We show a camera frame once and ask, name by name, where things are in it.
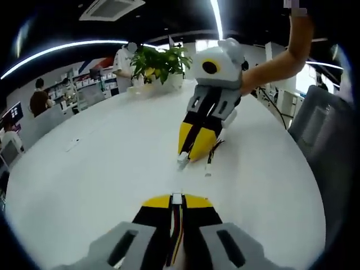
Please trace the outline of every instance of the ceiling light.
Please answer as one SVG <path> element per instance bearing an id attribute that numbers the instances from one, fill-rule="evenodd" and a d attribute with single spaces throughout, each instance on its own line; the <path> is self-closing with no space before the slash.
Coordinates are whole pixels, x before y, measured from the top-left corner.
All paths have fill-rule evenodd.
<path id="1" fill-rule="evenodd" d="M 334 68 L 334 69 L 342 69 L 342 70 L 344 70 L 341 66 L 335 66 L 335 65 L 331 65 L 331 64 L 327 64 L 327 63 L 321 63 L 321 62 L 306 61 L 306 64 L 328 66 L 328 67 L 331 67 L 331 68 Z"/>
<path id="2" fill-rule="evenodd" d="M 210 1 L 211 1 L 211 5 L 213 6 L 216 25 L 218 27 L 219 40 L 221 41 L 223 39 L 223 26 L 221 24 L 219 4 L 217 0 L 210 0 Z"/>
<path id="3" fill-rule="evenodd" d="M 50 52 L 54 52 L 54 51 L 58 51 L 58 50 L 62 50 L 65 48 L 70 48 L 70 47 L 75 47 L 75 46 L 82 46 L 82 45 L 88 45 L 88 44 L 127 44 L 128 42 L 125 40 L 89 40 L 89 41 L 81 41 L 81 42 L 73 42 L 73 43 L 68 43 L 68 44 L 64 44 L 64 45 L 60 45 L 60 46 L 56 46 L 50 49 L 46 49 L 45 51 L 42 52 L 38 52 L 24 60 L 22 60 L 21 62 L 17 63 L 15 66 L 13 66 L 12 68 L 10 68 L 7 72 L 5 72 L 2 76 L 1 76 L 1 80 L 3 78 L 5 78 L 6 76 L 8 76 L 9 74 L 13 73 L 15 70 L 17 70 L 19 67 L 25 65 L 26 63 L 40 57 L 43 55 L 46 55 Z M 149 45 L 149 44 L 144 44 L 144 46 L 146 47 L 150 47 L 150 48 L 156 48 L 156 46 L 153 45 Z"/>

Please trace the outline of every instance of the yellow robot part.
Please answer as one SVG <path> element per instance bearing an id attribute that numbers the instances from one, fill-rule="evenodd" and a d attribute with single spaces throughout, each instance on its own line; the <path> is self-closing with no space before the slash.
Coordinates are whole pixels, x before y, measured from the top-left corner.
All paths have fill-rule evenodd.
<path id="1" fill-rule="evenodd" d="M 209 155 L 210 150 L 214 147 L 216 141 L 217 138 L 215 131 L 207 128 L 201 128 L 189 154 L 190 162 L 199 160 L 204 156 Z"/>
<path id="2" fill-rule="evenodd" d="M 154 207 L 154 208 L 169 208 L 170 195 L 164 195 L 159 197 L 151 198 L 145 201 L 142 206 Z"/>
<path id="3" fill-rule="evenodd" d="M 181 154 L 182 146 L 185 143 L 186 137 L 189 134 L 190 129 L 192 128 L 192 124 L 182 122 L 180 126 L 180 132 L 179 132 L 179 148 L 178 148 L 178 154 Z"/>
<path id="4" fill-rule="evenodd" d="M 211 202 L 203 197 L 185 194 L 186 206 L 188 208 L 207 208 L 213 207 Z"/>

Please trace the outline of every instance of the white table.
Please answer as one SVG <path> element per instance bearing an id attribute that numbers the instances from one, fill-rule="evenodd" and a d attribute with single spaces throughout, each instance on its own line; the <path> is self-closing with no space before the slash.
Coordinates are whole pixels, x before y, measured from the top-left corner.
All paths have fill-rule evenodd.
<path id="1" fill-rule="evenodd" d="M 306 269 L 325 245 L 321 196 L 305 157 L 252 96 L 206 159 L 177 171 L 178 132 L 194 84 L 144 101 L 120 94 L 75 115 L 14 166 L 6 214 L 44 268 L 74 263 L 145 200 L 171 192 L 209 198 L 279 266 Z M 80 139 L 77 145 L 71 140 Z"/>

